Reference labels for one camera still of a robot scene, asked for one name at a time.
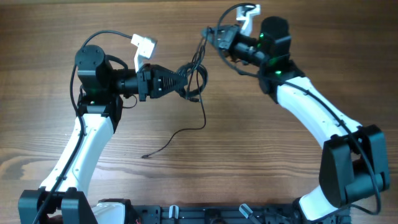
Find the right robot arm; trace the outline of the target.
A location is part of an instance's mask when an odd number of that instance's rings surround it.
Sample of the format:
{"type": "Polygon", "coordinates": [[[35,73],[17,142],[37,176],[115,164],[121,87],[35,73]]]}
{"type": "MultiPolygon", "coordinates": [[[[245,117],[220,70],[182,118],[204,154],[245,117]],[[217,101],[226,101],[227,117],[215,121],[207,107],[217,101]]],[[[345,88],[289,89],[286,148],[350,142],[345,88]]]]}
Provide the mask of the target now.
{"type": "Polygon", "coordinates": [[[384,133],[363,126],[333,106],[290,59],[288,22],[267,17],[258,38],[252,21],[209,27],[202,36],[223,58],[242,60],[258,68],[264,94],[291,112],[322,148],[319,185],[291,204],[272,205],[264,220],[289,223],[348,223],[349,211],[364,198],[380,198],[391,180],[384,133]]]}

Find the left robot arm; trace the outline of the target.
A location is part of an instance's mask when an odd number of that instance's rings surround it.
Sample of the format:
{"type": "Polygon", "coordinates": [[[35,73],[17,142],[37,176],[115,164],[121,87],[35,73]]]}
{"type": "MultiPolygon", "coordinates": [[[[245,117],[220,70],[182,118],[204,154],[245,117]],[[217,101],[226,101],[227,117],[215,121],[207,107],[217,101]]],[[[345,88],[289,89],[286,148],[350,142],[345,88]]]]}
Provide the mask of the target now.
{"type": "Polygon", "coordinates": [[[105,199],[94,207],[88,188],[100,155],[112,138],[125,109],[123,98],[160,98],[184,88],[185,75],[160,65],[130,69],[97,45],[75,55],[72,72],[81,81],[74,102],[75,127],[57,164],[37,190],[23,191],[18,211],[21,223],[137,223],[139,215],[125,199],[105,199]]]}

